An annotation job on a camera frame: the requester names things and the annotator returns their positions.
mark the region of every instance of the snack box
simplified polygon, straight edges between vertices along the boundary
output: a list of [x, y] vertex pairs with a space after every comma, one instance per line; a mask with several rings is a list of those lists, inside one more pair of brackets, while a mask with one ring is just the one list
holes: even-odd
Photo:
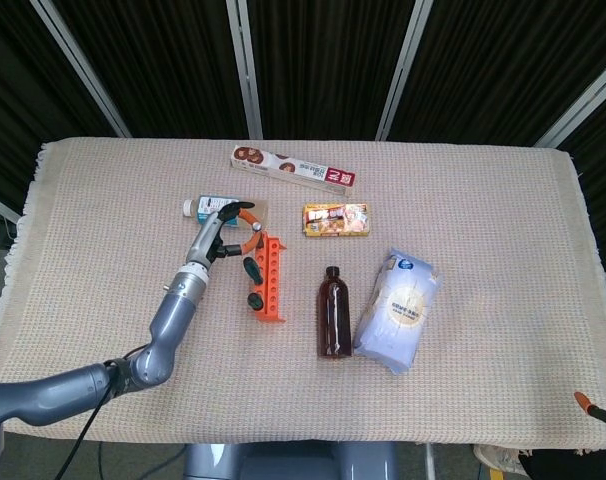
[[356, 175], [352, 172], [253, 147], [235, 146], [230, 161], [233, 167], [241, 170], [307, 185], [346, 197], [352, 194], [356, 179]]
[[308, 237], [366, 236], [371, 221], [367, 203], [309, 203], [303, 207], [303, 231]]

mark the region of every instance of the bottle cap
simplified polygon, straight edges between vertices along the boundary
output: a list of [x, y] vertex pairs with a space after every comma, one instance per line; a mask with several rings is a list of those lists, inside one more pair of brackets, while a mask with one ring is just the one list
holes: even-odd
[[186, 200], [183, 202], [183, 215], [186, 217], [192, 217], [192, 202], [194, 200]]

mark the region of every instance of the food package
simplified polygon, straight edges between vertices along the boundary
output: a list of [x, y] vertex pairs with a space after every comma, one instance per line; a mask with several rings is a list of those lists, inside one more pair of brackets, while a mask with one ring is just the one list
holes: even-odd
[[431, 265], [392, 249], [361, 317], [354, 351], [378, 360], [394, 374], [406, 372], [440, 285]]
[[309, 203], [303, 207], [303, 231], [308, 237], [365, 236], [370, 224], [366, 203]]
[[339, 193], [346, 197], [352, 194], [356, 180], [356, 175], [352, 172], [253, 147], [235, 146], [230, 161], [233, 167], [241, 170]]

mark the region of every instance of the orange plastic rack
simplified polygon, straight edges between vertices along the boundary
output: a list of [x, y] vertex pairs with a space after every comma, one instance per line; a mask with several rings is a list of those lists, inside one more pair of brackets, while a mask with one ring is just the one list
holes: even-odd
[[281, 250], [285, 246], [278, 237], [270, 237], [266, 232], [261, 233], [259, 247], [254, 251], [254, 259], [261, 270], [263, 283], [254, 285], [254, 292], [263, 299], [263, 309], [254, 313], [260, 322], [282, 323], [279, 317], [279, 268]]

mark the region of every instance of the beige tablecloth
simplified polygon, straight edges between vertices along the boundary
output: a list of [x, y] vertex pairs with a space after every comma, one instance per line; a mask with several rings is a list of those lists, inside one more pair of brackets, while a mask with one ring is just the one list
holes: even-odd
[[[217, 261], [172, 379], [108, 404], [88, 438], [288, 439], [606, 447], [606, 289], [570, 158], [554, 150], [367, 142], [245, 142], [357, 173], [367, 238], [309, 239], [307, 202], [341, 197], [233, 170], [234, 141], [68, 139], [39, 155], [0, 302], [0, 381], [124, 354], [149, 339], [162, 285], [198, 231], [199, 194], [269, 199], [283, 325], [259, 324], [239, 258]], [[230, 243], [246, 234], [226, 230]], [[443, 275], [411, 371], [315, 352], [325, 267], [350, 289], [352, 328], [395, 246]], [[87, 415], [33, 428], [76, 437]]]

